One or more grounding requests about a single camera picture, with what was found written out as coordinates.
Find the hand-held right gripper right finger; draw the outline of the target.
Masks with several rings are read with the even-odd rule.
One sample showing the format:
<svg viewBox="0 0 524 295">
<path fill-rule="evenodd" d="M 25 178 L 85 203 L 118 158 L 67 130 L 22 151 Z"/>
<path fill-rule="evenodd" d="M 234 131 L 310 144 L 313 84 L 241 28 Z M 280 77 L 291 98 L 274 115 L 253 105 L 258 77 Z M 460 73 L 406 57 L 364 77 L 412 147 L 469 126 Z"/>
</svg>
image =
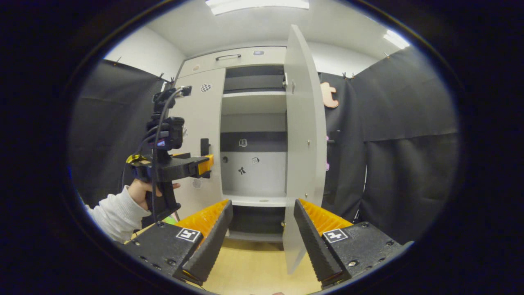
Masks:
<svg viewBox="0 0 524 295">
<path fill-rule="evenodd" d="M 412 245 L 395 241 L 369 222 L 351 223 L 304 199 L 295 201 L 294 219 L 322 287 L 359 280 Z"/>
</svg>

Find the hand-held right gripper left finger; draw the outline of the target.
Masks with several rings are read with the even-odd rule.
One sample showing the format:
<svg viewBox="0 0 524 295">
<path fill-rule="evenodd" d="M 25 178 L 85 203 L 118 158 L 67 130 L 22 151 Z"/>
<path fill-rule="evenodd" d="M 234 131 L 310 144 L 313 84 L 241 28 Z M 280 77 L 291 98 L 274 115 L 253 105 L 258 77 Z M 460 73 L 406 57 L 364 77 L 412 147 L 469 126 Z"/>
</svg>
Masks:
<svg viewBox="0 0 524 295">
<path fill-rule="evenodd" d="M 231 200 L 206 207 L 174 225 L 159 222 L 123 251 L 163 276 L 202 286 L 217 261 L 233 218 Z"/>
</svg>

